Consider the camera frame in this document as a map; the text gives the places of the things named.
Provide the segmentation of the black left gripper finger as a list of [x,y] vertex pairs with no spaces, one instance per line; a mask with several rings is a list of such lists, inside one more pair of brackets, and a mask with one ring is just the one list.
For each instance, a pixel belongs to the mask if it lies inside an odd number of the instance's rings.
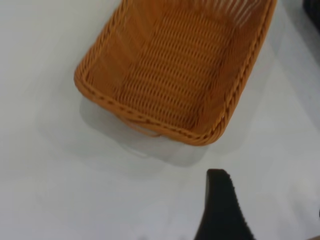
[[241,211],[230,175],[223,169],[208,169],[204,212],[196,240],[253,240]]

